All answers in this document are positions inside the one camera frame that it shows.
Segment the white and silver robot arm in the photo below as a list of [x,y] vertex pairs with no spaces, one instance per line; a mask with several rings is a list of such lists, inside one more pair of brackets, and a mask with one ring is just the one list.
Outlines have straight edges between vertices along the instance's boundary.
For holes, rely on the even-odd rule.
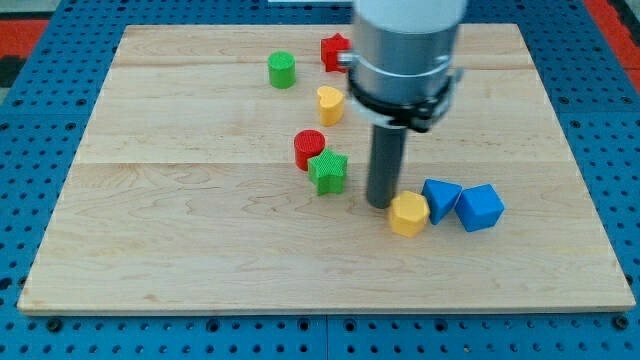
[[466,0],[358,0],[351,49],[338,56],[353,102],[386,129],[429,131],[463,74],[452,70]]

